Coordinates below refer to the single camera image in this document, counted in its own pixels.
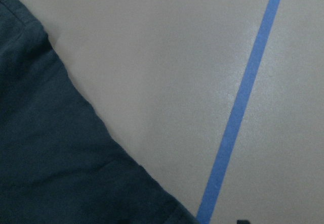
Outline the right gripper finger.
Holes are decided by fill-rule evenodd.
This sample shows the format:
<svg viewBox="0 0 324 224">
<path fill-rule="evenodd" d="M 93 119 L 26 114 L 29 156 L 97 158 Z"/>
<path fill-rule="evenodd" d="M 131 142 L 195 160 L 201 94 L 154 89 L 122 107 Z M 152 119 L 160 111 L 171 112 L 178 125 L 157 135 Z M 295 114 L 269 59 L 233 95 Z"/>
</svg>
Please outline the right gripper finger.
<svg viewBox="0 0 324 224">
<path fill-rule="evenodd" d="M 237 224 L 249 224 L 248 220 L 237 220 Z"/>
</svg>

